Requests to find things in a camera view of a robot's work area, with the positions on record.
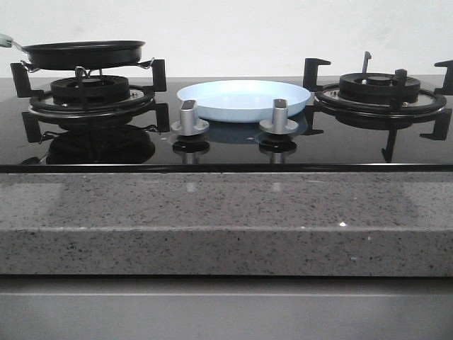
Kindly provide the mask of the silver stove knob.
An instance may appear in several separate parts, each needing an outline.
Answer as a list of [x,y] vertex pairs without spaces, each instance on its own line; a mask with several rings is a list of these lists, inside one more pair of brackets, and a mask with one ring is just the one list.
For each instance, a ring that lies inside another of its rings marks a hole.
[[259,127],[262,131],[273,135],[288,135],[296,132],[299,124],[288,118],[287,101],[279,98],[273,101],[272,118],[261,120]]
[[179,113],[180,120],[171,125],[171,130],[177,135],[189,137],[201,135],[209,130],[210,124],[198,116],[195,100],[184,101]]

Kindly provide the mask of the black right pot grate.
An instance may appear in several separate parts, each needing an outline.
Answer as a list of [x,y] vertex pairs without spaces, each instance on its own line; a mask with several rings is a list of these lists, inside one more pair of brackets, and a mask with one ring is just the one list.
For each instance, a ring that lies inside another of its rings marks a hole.
[[315,105],[321,110],[346,118],[368,120],[424,120],[446,111],[447,97],[452,95],[452,61],[438,62],[447,69],[443,85],[434,91],[422,88],[421,81],[407,75],[405,69],[392,74],[369,73],[366,56],[362,71],[340,76],[335,84],[319,85],[318,68],[330,62],[306,58],[303,87],[314,93]]

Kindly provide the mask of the light blue plate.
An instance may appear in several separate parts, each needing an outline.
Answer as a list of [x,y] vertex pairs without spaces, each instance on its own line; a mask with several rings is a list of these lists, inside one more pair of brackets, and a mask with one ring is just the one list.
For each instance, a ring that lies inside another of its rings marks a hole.
[[311,92],[294,84],[262,80],[225,80],[194,84],[177,93],[180,101],[197,102],[205,120],[223,123],[257,123],[273,116],[273,101],[287,101],[288,116],[303,111]]

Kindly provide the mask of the black pot grate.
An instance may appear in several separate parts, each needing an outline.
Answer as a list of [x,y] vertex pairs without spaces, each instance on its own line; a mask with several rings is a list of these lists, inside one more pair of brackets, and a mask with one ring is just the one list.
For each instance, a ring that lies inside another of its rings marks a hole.
[[133,112],[149,108],[155,104],[155,93],[165,92],[167,90],[166,83],[166,63],[162,59],[152,59],[147,62],[139,63],[140,67],[152,70],[152,84],[148,86],[130,85],[130,97],[126,100],[116,103],[103,105],[88,104],[86,100],[85,90],[82,85],[82,79],[90,78],[91,75],[83,67],[75,69],[75,76],[81,90],[81,105],[69,106],[68,104],[57,105],[49,91],[31,89],[28,72],[33,69],[31,64],[25,62],[11,64],[13,81],[16,87],[17,97],[28,98],[28,112],[40,119],[94,119],[100,117],[113,117],[119,115],[131,115]]
[[421,81],[407,75],[405,69],[392,74],[369,73],[366,56],[362,71],[340,76],[335,84],[319,85],[318,68],[330,62],[306,58],[303,87],[314,93],[315,105],[321,110],[346,118],[368,120],[424,120],[446,111],[447,97],[452,95],[452,61],[438,62],[447,69],[443,85],[434,91],[422,88]]

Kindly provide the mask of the silver left stove knob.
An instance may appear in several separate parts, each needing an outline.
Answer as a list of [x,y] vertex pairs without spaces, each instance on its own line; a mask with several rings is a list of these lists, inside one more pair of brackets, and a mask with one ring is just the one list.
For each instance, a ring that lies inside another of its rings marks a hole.
[[171,130],[177,135],[189,137],[201,135],[209,130],[210,124],[198,116],[195,100],[184,101],[179,113],[180,120],[171,125]]

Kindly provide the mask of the black right gas burner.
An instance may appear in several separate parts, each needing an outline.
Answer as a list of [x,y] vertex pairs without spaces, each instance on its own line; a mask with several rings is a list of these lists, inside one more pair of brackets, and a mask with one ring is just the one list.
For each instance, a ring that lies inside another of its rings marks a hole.
[[387,105],[398,92],[399,69],[395,74],[352,73],[339,80],[338,95],[341,98],[361,103]]

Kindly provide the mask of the black left gas burner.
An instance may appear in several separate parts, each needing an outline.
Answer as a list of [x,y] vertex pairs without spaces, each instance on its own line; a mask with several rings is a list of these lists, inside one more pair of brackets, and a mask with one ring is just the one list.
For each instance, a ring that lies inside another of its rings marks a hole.
[[[103,105],[116,103],[130,97],[130,85],[123,76],[103,75],[83,78],[88,104]],[[58,79],[50,84],[54,103],[69,106],[81,105],[81,90],[76,77]]]

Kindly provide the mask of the black gas burner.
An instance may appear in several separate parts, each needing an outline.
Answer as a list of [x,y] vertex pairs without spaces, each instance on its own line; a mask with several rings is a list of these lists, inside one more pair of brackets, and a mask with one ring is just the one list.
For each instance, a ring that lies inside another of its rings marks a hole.
[[352,73],[339,80],[338,95],[341,98],[361,103],[387,105],[398,92],[399,69],[395,74]]
[[[103,105],[116,103],[130,97],[130,85],[123,76],[103,75],[83,78],[88,104]],[[76,77],[58,79],[50,84],[54,103],[69,106],[81,105],[81,90]]]

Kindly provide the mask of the black frying pan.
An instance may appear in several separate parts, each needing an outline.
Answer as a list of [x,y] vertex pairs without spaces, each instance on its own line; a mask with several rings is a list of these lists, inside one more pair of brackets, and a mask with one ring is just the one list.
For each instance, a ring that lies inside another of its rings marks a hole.
[[73,70],[105,69],[136,64],[142,56],[141,40],[105,40],[58,42],[22,46],[8,35],[1,35],[1,46],[16,47],[24,52],[32,65],[39,69]]

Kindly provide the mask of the silver right stove knob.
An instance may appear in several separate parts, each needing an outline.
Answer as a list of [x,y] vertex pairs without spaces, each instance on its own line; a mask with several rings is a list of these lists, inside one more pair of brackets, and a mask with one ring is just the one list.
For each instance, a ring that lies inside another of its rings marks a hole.
[[259,127],[262,131],[273,135],[288,135],[296,132],[299,124],[288,118],[287,101],[279,98],[273,101],[272,118],[261,120]]

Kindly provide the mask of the black glass cooktop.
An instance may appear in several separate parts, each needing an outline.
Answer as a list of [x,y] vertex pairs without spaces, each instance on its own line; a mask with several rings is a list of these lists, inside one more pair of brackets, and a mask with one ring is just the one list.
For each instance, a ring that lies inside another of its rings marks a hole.
[[150,111],[92,130],[62,129],[28,112],[10,78],[1,80],[1,171],[4,173],[451,171],[452,113],[403,120],[368,118],[308,106],[298,131],[276,137],[257,123],[210,123],[177,136],[177,91],[170,79]]

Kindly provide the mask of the black left pot grate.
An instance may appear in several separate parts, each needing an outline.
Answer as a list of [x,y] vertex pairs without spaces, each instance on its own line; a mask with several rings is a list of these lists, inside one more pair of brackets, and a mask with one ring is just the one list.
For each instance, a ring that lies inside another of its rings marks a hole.
[[49,91],[31,89],[28,72],[33,69],[31,64],[25,62],[11,64],[13,81],[16,87],[17,97],[28,98],[28,112],[40,119],[94,119],[100,117],[113,117],[119,115],[131,115],[133,112],[149,108],[155,104],[155,93],[165,92],[167,90],[166,83],[166,63],[162,59],[152,59],[147,62],[139,63],[140,67],[152,70],[152,84],[148,86],[130,85],[130,97],[126,100],[116,103],[103,105],[88,104],[86,100],[85,90],[82,85],[82,79],[90,78],[91,75],[83,67],[75,69],[75,76],[81,90],[81,105],[69,106],[68,104],[57,105]]

